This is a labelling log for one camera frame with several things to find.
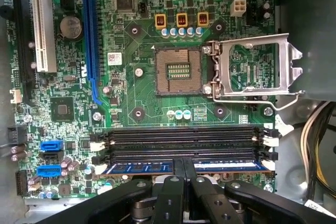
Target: mounting hole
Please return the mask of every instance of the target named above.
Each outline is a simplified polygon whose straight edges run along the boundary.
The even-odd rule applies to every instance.
[[[223,218],[224,220],[229,220],[229,219],[231,219],[231,216],[228,215],[228,214],[223,214],[223,215],[222,215],[222,218]]]
[[[220,200],[216,200],[214,203],[216,206],[221,206],[223,204]]]

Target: white label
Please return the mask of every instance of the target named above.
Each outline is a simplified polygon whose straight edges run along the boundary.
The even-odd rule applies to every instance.
[[[329,212],[328,210],[326,210],[325,208],[321,207],[319,204],[315,203],[314,201],[312,201],[310,199],[307,200],[307,202],[305,203],[305,206],[309,207],[311,209],[314,209],[314,210],[316,210],[318,212],[322,212],[322,213],[324,213],[326,215],[329,215],[331,217],[336,218],[336,216],[333,215],[331,212]]]
[[[109,52],[107,54],[107,64],[109,66],[118,66],[122,64],[122,53]]]

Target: pcie slot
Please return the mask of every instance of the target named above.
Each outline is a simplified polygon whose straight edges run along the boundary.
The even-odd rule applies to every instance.
[[[31,0],[37,72],[57,72],[52,0]]]
[[[17,44],[17,60],[19,66],[20,81],[23,89],[23,100],[30,106],[32,98],[32,89],[35,85],[35,73],[31,68],[34,61],[34,55],[28,47],[32,41],[32,29],[30,26],[30,5],[29,0],[13,0],[15,34]]]
[[[99,81],[99,54],[98,54],[98,21],[96,11],[96,0],[83,0],[85,55],[88,80],[91,82],[92,99],[98,105]]]

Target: sticker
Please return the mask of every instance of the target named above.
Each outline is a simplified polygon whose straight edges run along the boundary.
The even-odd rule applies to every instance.
[[[107,64],[109,66],[118,66],[122,64],[122,53],[109,52],[107,54]]]

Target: capacitor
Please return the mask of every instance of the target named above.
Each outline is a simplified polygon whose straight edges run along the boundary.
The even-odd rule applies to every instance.
[[[202,36],[203,35],[203,28],[202,27],[196,27],[196,36]]]
[[[48,199],[52,199],[54,198],[56,195],[58,194],[58,188],[57,187],[53,187],[50,191],[46,192],[46,197]]]
[[[266,12],[266,13],[264,14],[264,19],[269,19],[270,17],[271,17],[271,14],[270,14],[270,13]]]
[[[190,36],[190,37],[193,37],[195,35],[195,31],[194,31],[193,27],[189,27],[187,29],[187,35]]]
[[[182,110],[176,110],[175,111],[175,118],[177,120],[181,120],[183,118],[183,112],[182,112]]]
[[[71,162],[72,162],[72,158],[71,157],[66,157],[61,162],[61,168],[67,168],[68,165],[70,165]]]
[[[169,37],[168,29],[167,28],[163,28],[161,30],[161,35],[162,35],[163,38],[168,38]]]
[[[68,166],[69,172],[72,172],[73,170],[76,170],[76,168],[79,166],[79,161],[74,160],[71,162],[71,164]]]
[[[177,37],[177,30],[176,30],[176,28],[170,29],[169,33],[170,33],[170,36],[172,36],[173,38]]]
[[[21,144],[21,145],[17,145],[17,146],[13,146],[11,149],[10,149],[10,152],[12,154],[16,154],[16,153],[19,153],[19,152],[23,152],[25,149],[26,149],[26,145],[25,144]]]
[[[186,119],[186,120],[190,120],[190,118],[191,118],[191,111],[190,110],[183,111],[183,118]]]
[[[78,41],[83,36],[83,25],[79,18],[66,16],[59,25],[61,34],[64,38]]]
[[[31,177],[29,180],[28,180],[28,186],[32,186],[34,184],[36,184],[37,182],[40,182],[42,178],[40,176],[34,176],[34,177]]]
[[[63,81],[75,81],[75,80],[76,80],[76,76],[74,75],[63,76]]]
[[[271,8],[271,5],[269,4],[269,2],[265,2],[264,5],[262,6],[265,10],[268,10]]]
[[[94,173],[95,171],[95,167],[93,165],[88,165],[85,169],[84,169],[84,173],[86,175],[90,175],[92,173]]]
[[[143,75],[143,70],[141,68],[137,68],[135,71],[134,71],[134,74],[136,77],[142,77]]]
[[[173,119],[174,116],[175,116],[175,111],[173,111],[173,110],[168,110],[168,111],[167,111],[167,117],[168,117],[169,119]]]
[[[26,151],[23,151],[23,152],[20,152],[18,154],[14,154],[12,157],[11,157],[11,160],[16,162],[16,161],[19,161],[20,159],[24,159],[27,157],[27,152]]]
[[[65,177],[65,176],[68,176],[69,175],[69,171],[68,170],[66,170],[66,169],[62,169],[61,170],[61,176],[62,177]]]
[[[103,93],[104,94],[112,94],[112,91],[113,91],[112,86],[105,86],[103,88]]]

